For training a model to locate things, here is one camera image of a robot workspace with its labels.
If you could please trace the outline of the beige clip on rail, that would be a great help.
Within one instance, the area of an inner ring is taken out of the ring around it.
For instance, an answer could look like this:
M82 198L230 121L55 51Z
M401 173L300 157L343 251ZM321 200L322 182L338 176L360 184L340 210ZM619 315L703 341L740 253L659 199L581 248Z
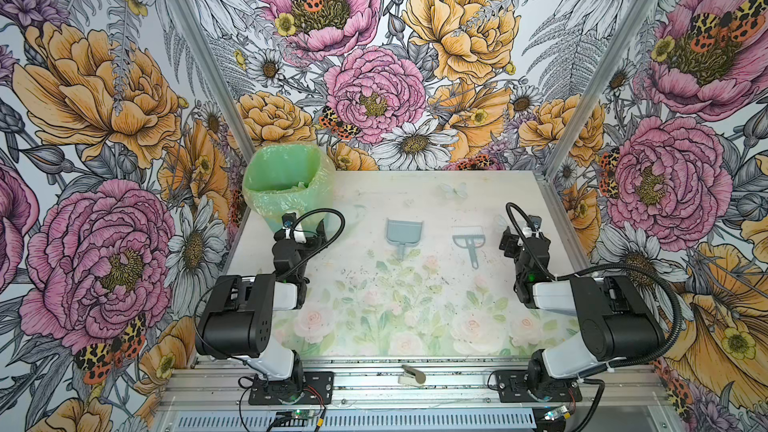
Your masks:
M408 387L423 387L426 385L426 374L407 364L402 364L402 373L398 377L398 383Z

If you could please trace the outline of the grey-blue hand brush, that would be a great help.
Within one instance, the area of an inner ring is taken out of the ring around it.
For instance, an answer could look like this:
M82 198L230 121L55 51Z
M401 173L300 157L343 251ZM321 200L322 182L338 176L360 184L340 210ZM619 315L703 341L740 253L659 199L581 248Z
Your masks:
M480 266L478 250L486 243L486 235L481 226L457 226L452 228L453 243L468 252L470 264L477 270Z

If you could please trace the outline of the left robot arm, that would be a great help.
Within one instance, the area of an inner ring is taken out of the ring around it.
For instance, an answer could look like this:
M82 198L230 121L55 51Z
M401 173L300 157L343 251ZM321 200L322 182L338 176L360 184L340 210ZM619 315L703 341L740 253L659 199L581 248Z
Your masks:
M306 227L296 214L285 214L282 228L274 233L273 272L225 275L212 286L198 313L196 351L240 362L264 382L302 388L300 355L273 337L273 315L302 308L309 285L307 263L327 243L323 221Z

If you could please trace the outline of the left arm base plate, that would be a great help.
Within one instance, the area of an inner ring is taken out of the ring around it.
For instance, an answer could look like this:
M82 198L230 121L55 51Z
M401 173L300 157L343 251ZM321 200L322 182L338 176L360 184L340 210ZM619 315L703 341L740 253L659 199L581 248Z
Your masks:
M247 387L247 403L251 406L327 406L332 402L335 374L330 371L304 372L297 376L267 381L259 374Z

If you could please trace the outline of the grey-blue dustpan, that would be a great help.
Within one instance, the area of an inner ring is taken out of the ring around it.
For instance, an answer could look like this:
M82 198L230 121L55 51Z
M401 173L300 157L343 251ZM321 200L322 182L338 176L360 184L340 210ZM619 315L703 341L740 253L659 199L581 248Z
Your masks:
M422 222L388 219L385 237L387 242L396 249L396 257L402 261L406 249L419 244L422 235Z

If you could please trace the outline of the aluminium rail frame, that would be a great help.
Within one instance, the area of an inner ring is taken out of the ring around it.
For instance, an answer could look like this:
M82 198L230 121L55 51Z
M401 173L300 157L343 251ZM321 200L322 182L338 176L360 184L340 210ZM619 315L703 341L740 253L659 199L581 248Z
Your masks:
M398 383L402 364L426 385ZM253 371L201 362L178 372L161 399L155 431L681 431L684 426L649 366L576 380L582 400L502 403L487 385L496 370L522 369L502 358L315 358L305 372L335 374L327 406L251 406Z

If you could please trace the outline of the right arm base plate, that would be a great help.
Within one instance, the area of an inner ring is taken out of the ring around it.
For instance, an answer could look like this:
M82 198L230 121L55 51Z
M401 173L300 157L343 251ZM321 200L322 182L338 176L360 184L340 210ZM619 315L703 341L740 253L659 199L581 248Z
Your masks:
M497 392L502 403L523 402L580 402L582 394L574 380L530 378L522 369L493 371L487 381L491 390Z

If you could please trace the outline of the green bin with bag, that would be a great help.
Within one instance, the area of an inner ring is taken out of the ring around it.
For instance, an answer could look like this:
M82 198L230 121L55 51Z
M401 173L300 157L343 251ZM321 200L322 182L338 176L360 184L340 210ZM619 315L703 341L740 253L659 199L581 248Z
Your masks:
M257 151L246 167L242 194L248 207L273 232L283 227L283 216L301 216L329 208L333 201L336 167L315 145L285 143Z

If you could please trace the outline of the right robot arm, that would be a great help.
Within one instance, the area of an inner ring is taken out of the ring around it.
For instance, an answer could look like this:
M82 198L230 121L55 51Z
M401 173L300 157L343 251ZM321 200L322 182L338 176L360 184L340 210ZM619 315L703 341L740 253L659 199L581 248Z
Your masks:
M575 335L532 353L525 390L545 401L574 388L573 382L628 362L655 360L668 344L662 327L626 274L595 278L579 271L556 277L545 270L550 240L530 228L504 230L499 249L515 263L514 291L529 310L576 319Z

